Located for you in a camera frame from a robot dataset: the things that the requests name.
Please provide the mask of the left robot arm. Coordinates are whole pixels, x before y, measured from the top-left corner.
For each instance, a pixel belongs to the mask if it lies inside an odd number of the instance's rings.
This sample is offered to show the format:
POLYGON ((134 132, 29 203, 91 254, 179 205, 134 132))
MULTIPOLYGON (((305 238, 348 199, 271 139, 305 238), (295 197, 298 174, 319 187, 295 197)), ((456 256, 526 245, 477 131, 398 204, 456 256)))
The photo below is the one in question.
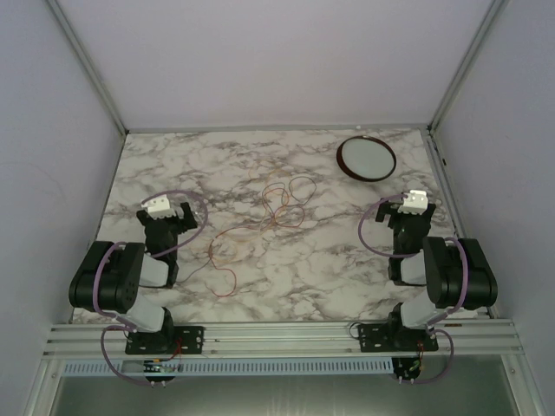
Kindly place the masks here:
POLYGON ((69 285, 69 302, 115 319, 127 331, 127 354, 168 354, 180 341, 168 309, 140 294, 140 288, 170 289, 179 272, 179 235, 198 228, 187 202, 181 212, 165 197, 136 213, 144 227, 143 243, 95 241, 69 285))

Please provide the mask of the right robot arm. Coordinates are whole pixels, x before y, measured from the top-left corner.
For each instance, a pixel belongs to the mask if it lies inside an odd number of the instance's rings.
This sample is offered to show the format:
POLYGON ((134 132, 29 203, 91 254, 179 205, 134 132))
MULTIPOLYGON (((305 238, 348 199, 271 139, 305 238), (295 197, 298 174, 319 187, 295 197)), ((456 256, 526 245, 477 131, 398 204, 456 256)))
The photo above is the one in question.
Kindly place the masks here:
POLYGON ((378 204, 375 220, 387 221, 393 231, 388 278, 422 292, 395 305, 386 323, 369 331, 366 345, 375 351, 436 351, 435 324, 462 309, 491 307, 497 300, 498 285, 480 243, 431 237, 434 211, 422 193, 378 204))

